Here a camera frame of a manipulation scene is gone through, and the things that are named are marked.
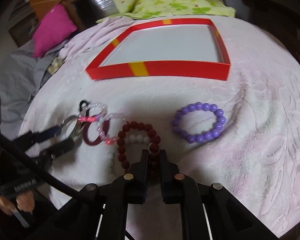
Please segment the person's left hand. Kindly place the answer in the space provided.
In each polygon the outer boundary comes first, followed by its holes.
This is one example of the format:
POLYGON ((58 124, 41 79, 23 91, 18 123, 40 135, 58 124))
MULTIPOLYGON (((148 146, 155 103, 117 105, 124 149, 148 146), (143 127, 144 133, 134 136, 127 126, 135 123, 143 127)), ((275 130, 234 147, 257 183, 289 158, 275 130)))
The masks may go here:
POLYGON ((0 210, 6 215, 12 215, 14 211, 19 209, 20 211, 32 213, 35 208, 34 195, 32 191, 26 191, 16 196, 16 203, 14 205, 9 199, 4 196, 0 196, 0 210))

